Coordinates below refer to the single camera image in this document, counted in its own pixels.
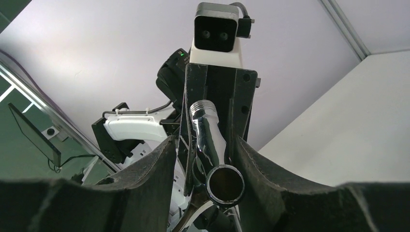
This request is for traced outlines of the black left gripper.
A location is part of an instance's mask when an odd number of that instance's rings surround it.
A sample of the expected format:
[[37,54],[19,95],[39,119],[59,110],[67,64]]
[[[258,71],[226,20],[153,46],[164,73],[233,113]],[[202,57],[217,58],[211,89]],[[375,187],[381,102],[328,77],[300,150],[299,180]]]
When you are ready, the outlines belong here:
[[196,136],[190,123],[189,108],[198,100],[214,103],[219,116],[219,129],[227,142],[228,158],[233,159],[234,136],[247,139],[250,113],[258,74],[254,70],[189,63],[178,137],[178,159],[186,175],[184,195],[193,188],[192,165],[195,158]]

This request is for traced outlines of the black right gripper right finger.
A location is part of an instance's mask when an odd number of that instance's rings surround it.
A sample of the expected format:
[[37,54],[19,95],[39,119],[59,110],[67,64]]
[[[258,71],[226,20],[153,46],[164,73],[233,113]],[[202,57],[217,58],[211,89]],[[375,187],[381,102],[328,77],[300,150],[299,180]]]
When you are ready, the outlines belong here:
[[260,155],[242,138],[234,164],[245,180],[239,205],[245,232],[407,232],[409,183],[346,183],[302,178]]

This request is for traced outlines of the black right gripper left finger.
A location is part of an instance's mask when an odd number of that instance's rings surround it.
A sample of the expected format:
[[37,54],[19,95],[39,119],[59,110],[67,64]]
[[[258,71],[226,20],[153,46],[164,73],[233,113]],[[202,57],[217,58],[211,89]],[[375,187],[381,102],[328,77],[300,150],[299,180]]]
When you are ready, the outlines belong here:
[[2,180],[3,232],[164,232],[176,162],[175,138],[96,185],[67,179]]

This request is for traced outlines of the chrome water faucet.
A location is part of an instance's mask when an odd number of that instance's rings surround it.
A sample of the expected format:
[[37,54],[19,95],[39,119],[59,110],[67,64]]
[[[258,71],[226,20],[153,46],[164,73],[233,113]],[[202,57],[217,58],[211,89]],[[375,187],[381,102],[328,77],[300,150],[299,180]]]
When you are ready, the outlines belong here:
[[227,160],[227,142],[219,129],[219,116],[210,100],[194,102],[189,109],[196,133],[197,157],[205,174],[205,190],[211,201],[222,207],[240,203],[245,192],[241,172]]

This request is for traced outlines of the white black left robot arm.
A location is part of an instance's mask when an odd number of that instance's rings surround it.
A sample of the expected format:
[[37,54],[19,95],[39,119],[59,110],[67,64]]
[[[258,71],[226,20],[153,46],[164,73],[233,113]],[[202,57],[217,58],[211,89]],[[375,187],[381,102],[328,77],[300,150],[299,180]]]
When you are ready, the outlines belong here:
[[[106,158],[127,168],[144,161],[151,151],[148,141],[161,143],[173,134],[187,137],[186,122],[191,113],[189,107],[183,106],[182,94],[189,60],[189,53],[178,49],[159,69],[156,85],[169,98],[166,105],[148,111],[131,111],[126,103],[121,103],[112,111],[104,112],[92,125]],[[189,86],[192,93],[196,93],[195,87],[198,87],[204,98],[214,103],[219,130],[228,142],[231,131],[247,136],[249,111],[259,84],[254,70],[208,65],[204,72],[192,72]]]

